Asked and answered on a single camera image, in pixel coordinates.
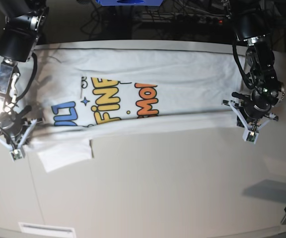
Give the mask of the white printed T-shirt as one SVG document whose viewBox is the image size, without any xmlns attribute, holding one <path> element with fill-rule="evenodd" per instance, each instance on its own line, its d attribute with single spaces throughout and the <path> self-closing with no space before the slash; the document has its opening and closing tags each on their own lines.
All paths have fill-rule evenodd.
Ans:
<svg viewBox="0 0 286 238">
<path fill-rule="evenodd" d="M 231 54 L 45 49 L 37 57 L 24 100 L 43 122 L 25 150 L 47 172 L 91 159 L 99 137 L 235 127 L 222 104 L 242 84 Z"/>
</svg>

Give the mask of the white label strip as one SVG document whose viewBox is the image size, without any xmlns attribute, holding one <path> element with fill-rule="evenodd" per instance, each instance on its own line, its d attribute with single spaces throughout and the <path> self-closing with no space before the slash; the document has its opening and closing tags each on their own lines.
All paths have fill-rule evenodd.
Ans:
<svg viewBox="0 0 286 238">
<path fill-rule="evenodd" d="M 19 228 L 22 233 L 49 236 L 56 238 L 75 238 L 76 233 L 74 228 L 46 226 L 38 224 L 30 224 L 19 222 Z"/>
</svg>

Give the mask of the power strip with red light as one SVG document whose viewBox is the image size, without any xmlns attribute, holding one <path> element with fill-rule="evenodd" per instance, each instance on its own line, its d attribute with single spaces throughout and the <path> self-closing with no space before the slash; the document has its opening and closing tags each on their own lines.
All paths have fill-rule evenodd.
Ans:
<svg viewBox="0 0 286 238">
<path fill-rule="evenodd" d="M 197 15 L 197 14 L 179 14 L 175 17 L 178 22 L 194 23 L 194 24 L 209 24 L 209 25 L 223 25 L 224 20 L 219 17 Z"/>
</svg>

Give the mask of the blue box at top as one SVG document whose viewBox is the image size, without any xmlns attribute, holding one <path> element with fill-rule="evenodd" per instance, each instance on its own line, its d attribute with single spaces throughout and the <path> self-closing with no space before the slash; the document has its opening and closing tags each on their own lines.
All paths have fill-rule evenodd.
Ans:
<svg viewBox="0 0 286 238">
<path fill-rule="evenodd" d="M 101 6 L 160 6 L 163 0 L 97 0 Z"/>
</svg>

